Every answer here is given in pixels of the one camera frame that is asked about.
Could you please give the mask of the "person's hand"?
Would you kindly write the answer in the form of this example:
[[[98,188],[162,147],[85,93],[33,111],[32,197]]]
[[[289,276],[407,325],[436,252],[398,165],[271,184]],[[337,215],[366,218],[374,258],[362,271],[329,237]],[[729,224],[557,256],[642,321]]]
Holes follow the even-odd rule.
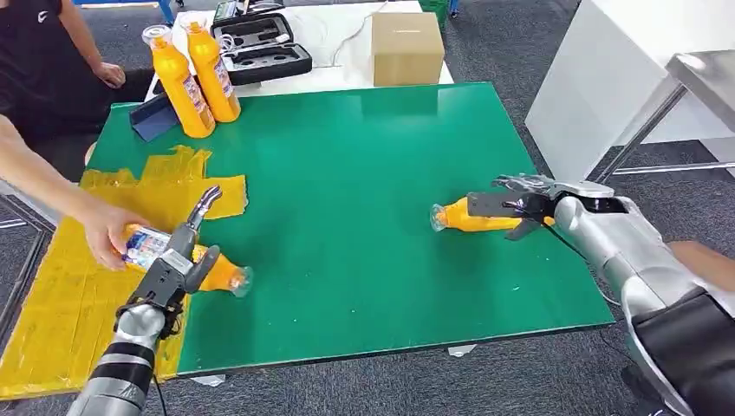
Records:
[[[111,270],[123,270],[127,253],[126,229],[129,225],[149,225],[135,212],[89,197],[76,219],[83,225],[88,247],[94,258]]]

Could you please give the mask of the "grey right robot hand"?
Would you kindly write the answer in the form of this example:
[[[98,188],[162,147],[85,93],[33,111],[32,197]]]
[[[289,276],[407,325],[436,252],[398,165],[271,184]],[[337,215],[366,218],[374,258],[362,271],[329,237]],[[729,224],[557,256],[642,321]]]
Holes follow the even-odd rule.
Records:
[[[500,175],[491,182],[506,189],[505,192],[469,192],[467,213],[470,217],[495,217],[520,219],[518,225],[506,232],[505,237],[518,241],[539,229],[546,229],[554,237],[566,241],[552,225],[558,201],[569,195],[569,189],[561,182],[543,175]]]

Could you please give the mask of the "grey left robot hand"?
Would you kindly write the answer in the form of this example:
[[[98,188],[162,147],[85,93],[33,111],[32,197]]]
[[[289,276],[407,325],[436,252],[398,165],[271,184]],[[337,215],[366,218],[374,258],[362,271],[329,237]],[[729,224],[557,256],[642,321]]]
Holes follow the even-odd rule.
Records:
[[[213,245],[205,250],[205,254],[196,262],[192,261],[192,253],[195,248],[198,232],[204,220],[205,214],[211,209],[213,203],[222,196],[223,192],[219,185],[208,188],[194,205],[187,220],[180,224],[173,232],[167,249],[176,251],[192,266],[183,273],[183,290],[192,294],[200,289],[211,269],[214,267],[220,249]]]

